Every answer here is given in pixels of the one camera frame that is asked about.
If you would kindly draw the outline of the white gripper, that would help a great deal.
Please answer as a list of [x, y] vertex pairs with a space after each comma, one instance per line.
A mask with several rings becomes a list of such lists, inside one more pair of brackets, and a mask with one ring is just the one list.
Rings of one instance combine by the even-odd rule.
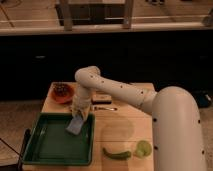
[[91, 90], [85, 87], [77, 87], [72, 100], [72, 116], [81, 116], [87, 119], [91, 106]]

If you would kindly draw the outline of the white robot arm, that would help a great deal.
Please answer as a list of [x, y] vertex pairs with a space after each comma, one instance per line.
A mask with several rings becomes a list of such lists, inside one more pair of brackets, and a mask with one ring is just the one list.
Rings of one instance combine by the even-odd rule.
[[154, 171], [207, 171], [198, 105], [183, 88], [158, 92], [101, 76], [96, 66], [75, 72], [72, 110], [88, 114], [93, 90], [100, 90], [152, 116]]

